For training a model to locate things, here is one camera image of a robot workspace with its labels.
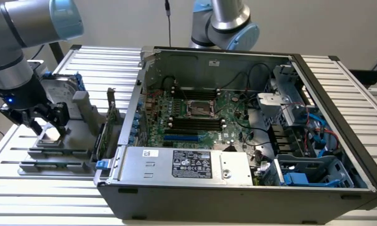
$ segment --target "white wall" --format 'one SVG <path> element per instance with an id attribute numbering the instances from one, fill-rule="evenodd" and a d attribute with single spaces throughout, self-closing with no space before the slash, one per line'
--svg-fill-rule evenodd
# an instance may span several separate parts
<path id="1" fill-rule="evenodd" d="M 86 34 L 71 43 L 168 45 L 164 0 L 75 0 Z M 377 59 L 377 0 L 244 0 L 262 28 L 254 50 L 338 55 L 351 68 Z M 172 45 L 190 43 L 194 0 L 171 0 Z"/>

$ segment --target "power supply label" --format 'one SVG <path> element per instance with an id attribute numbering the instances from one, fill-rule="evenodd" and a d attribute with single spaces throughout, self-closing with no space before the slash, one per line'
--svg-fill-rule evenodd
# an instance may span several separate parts
<path id="1" fill-rule="evenodd" d="M 211 152 L 175 150 L 172 176 L 212 179 Z"/>

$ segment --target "metal slotted table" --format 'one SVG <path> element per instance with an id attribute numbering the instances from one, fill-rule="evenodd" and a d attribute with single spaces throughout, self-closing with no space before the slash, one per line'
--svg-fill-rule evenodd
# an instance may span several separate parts
<path id="1" fill-rule="evenodd" d="M 107 111 L 108 87 L 116 88 L 118 107 L 127 111 L 140 70 L 140 51 L 83 46 L 70 51 L 55 71 L 79 72 L 84 76 L 91 102 L 100 112 Z M 304 56 L 304 59 L 377 162 L 377 101 L 340 62 L 326 56 Z M 19 162 L 35 140 L 28 128 L 14 126 L 0 142 L 0 225 L 218 225 L 120 220 L 91 177 L 19 176 Z M 377 208 L 354 210 L 327 225 L 377 226 Z"/>

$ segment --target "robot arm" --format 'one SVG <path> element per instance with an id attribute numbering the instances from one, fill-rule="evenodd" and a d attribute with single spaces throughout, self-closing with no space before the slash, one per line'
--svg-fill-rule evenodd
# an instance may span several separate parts
<path id="1" fill-rule="evenodd" d="M 259 35 L 242 0 L 196 0 L 190 47 L 251 50 Z"/>
<path id="2" fill-rule="evenodd" d="M 66 132 L 70 120 L 66 103 L 47 98 L 39 77 L 23 54 L 23 48 L 68 40 L 84 32 L 78 7 L 72 0 L 23 0 L 0 3 L 0 97 L 7 108 L 2 113 L 26 124 L 36 134 L 43 118 Z"/>

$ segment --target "warning label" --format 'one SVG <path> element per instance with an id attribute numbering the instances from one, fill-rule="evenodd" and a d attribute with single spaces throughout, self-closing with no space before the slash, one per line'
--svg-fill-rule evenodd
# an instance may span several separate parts
<path id="1" fill-rule="evenodd" d="M 174 151 L 172 176 L 176 178 L 212 178 L 210 152 Z"/>

